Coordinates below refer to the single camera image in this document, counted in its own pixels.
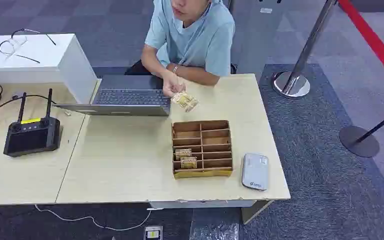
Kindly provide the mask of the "person's right hand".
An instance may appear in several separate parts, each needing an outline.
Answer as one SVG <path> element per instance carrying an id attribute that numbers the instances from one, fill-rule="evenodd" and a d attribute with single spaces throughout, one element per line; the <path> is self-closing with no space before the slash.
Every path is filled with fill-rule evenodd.
<path id="1" fill-rule="evenodd" d="M 186 85 L 175 73 L 166 69 L 161 73 L 161 77 L 163 79 L 162 90 L 165 96 L 172 98 L 176 93 L 181 93 L 186 90 Z"/>

